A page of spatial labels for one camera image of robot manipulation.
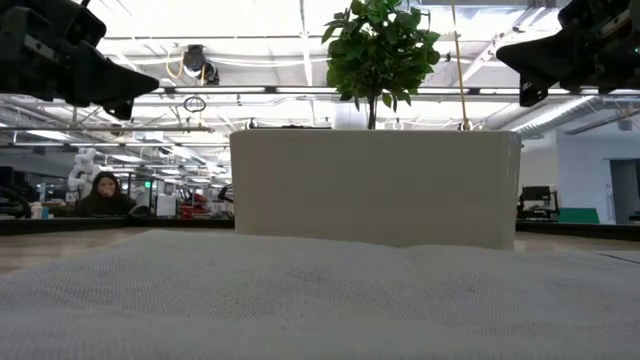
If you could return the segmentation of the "long ceiling light rail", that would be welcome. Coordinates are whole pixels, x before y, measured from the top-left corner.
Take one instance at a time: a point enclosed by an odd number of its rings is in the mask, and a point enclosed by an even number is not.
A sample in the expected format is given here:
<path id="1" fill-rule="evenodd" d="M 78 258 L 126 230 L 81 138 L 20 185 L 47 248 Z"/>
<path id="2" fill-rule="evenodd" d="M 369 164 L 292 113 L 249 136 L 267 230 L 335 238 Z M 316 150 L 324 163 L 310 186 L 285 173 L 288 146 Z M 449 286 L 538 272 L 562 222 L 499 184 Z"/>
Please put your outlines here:
<path id="1" fill-rule="evenodd" d="M 463 88 L 465 95 L 519 95 L 518 88 Z M 229 87 L 160 87 L 147 95 L 174 95 L 174 94 L 190 94 L 190 95 L 217 95 L 217 94 L 336 94 L 334 88 L 328 87 L 302 87 L 302 86 L 229 86 Z M 418 88 L 415 95 L 455 95 L 459 94 L 459 90 L 453 87 L 421 87 Z M 598 89 L 587 88 L 581 89 L 579 92 L 570 92 L 560 88 L 552 88 L 548 90 L 548 95 L 565 96 L 565 95 L 599 95 Z M 609 93 L 612 96 L 640 96 L 640 90 L 618 89 Z"/>

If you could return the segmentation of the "white woven cloth mat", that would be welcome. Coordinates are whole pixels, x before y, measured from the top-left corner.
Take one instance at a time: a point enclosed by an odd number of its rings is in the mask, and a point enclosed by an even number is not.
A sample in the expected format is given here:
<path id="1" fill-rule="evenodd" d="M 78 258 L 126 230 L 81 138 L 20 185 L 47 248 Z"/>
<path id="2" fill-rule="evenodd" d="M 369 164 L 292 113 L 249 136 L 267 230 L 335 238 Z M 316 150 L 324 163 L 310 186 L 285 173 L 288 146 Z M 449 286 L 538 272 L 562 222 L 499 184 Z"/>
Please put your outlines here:
<path id="1" fill-rule="evenodd" d="M 640 253 L 148 231 L 0 275 L 0 360 L 640 360 Z"/>

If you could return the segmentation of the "yellow bamboo plant stake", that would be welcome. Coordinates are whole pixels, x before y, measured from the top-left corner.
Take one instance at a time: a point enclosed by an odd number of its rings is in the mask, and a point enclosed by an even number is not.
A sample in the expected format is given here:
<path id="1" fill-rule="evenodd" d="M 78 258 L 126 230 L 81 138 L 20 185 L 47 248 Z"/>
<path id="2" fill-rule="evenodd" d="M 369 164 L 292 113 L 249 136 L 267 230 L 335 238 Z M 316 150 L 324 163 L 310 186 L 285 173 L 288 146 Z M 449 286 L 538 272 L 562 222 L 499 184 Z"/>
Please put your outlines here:
<path id="1" fill-rule="evenodd" d="M 460 104 L 461 104 L 461 111 L 462 111 L 462 124 L 460 126 L 460 129 L 462 131 L 469 131 L 471 129 L 471 123 L 467 117 L 467 109 L 466 109 L 466 91 L 465 91 L 464 82 L 463 82 L 463 73 L 462 73 L 462 64 L 461 64 L 459 33 L 458 33 L 458 24 L 457 24 L 457 15 L 456 15 L 456 0 L 450 0 L 450 5 L 451 5 L 451 15 L 452 15 L 452 24 L 453 24 L 453 38 L 454 38 L 455 54 L 456 54 L 457 82 L 458 82 Z"/>

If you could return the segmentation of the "green board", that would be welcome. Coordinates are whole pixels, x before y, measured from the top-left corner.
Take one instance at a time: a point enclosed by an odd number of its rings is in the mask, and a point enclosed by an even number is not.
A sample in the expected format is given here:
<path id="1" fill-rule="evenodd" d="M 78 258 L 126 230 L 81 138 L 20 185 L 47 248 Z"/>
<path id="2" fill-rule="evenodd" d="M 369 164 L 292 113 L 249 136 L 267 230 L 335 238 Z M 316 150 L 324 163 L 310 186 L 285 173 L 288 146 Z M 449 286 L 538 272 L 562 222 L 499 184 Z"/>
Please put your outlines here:
<path id="1" fill-rule="evenodd" d="M 599 224 L 600 219 L 595 208 L 560 208 L 557 217 L 559 223 Z"/>

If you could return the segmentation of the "potted green plant black pot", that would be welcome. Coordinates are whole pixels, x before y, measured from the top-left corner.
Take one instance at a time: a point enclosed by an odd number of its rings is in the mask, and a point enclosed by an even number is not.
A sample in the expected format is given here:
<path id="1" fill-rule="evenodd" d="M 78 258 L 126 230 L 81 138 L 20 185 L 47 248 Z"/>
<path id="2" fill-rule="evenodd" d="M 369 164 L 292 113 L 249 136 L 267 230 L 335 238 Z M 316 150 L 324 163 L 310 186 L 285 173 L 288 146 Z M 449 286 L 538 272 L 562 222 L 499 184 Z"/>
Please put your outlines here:
<path id="1" fill-rule="evenodd" d="M 402 0 L 351 0 L 325 24 L 321 38 L 328 45 L 327 85 L 365 109 L 367 128 L 375 128 L 378 103 L 395 111 L 410 104 L 441 55 L 435 49 L 440 34 L 431 12 L 402 10 Z"/>

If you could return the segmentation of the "white plastic storage bin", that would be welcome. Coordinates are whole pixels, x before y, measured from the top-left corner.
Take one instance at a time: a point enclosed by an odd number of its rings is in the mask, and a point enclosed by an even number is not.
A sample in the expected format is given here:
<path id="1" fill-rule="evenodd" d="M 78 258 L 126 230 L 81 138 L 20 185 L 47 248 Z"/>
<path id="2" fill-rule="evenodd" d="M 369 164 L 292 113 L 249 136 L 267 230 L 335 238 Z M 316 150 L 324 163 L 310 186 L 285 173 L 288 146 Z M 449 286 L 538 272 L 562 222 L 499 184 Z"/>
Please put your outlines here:
<path id="1" fill-rule="evenodd" d="M 254 129 L 230 138 L 240 234 L 509 250 L 511 131 Z"/>

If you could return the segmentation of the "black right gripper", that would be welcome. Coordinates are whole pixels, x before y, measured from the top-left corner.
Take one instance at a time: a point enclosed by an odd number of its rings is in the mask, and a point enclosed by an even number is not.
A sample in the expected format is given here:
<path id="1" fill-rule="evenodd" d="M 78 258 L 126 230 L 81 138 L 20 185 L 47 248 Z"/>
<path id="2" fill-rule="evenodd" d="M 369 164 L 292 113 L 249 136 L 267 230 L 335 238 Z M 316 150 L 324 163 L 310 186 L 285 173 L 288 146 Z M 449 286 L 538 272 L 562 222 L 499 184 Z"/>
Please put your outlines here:
<path id="1" fill-rule="evenodd" d="M 521 107 L 540 103 L 555 85 L 640 90 L 640 0 L 571 0 L 558 19 L 555 35 L 497 50 L 519 74 Z"/>

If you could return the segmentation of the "person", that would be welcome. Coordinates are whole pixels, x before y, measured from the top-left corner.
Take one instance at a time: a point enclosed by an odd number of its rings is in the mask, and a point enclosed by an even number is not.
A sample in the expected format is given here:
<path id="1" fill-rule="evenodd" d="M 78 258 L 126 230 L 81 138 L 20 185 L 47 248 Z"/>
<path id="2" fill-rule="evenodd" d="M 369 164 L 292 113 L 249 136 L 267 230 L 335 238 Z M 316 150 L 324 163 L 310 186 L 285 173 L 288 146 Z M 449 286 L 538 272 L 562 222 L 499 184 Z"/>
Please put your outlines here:
<path id="1" fill-rule="evenodd" d="M 100 172 L 92 183 L 90 193 L 79 201 L 74 215 L 80 218 L 126 216 L 136 203 L 123 193 L 112 172 Z"/>

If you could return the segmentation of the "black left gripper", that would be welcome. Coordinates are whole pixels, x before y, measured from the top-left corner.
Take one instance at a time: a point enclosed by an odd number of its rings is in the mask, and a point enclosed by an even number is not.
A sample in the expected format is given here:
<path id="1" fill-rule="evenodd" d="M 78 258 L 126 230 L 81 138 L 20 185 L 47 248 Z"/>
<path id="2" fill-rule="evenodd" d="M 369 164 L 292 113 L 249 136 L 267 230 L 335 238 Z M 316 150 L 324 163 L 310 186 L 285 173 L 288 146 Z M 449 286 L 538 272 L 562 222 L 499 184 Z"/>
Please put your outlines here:
<path id="1" fill-rule="evenodd" d="M 135 99 L 159 81 L 95 48 L 106 26 L 89 2 L 0 0 L 0 94 L 97 104 L 119 120 L 131 119 Z"/>

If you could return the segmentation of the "red background machine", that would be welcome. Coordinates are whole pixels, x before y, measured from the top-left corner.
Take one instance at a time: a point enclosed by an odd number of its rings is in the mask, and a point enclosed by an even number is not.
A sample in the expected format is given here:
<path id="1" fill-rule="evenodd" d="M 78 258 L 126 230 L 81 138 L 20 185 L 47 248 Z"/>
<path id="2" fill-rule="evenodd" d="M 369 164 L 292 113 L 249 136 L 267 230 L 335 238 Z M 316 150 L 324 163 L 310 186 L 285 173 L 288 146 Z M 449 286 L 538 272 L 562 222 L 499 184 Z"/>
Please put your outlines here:
<path id="1" fill-rule="evenodd" d="M 178 202 L 178 215 L 184 219 L 208 218 L 207 199 L 190 191 L 182 192 Z"/>

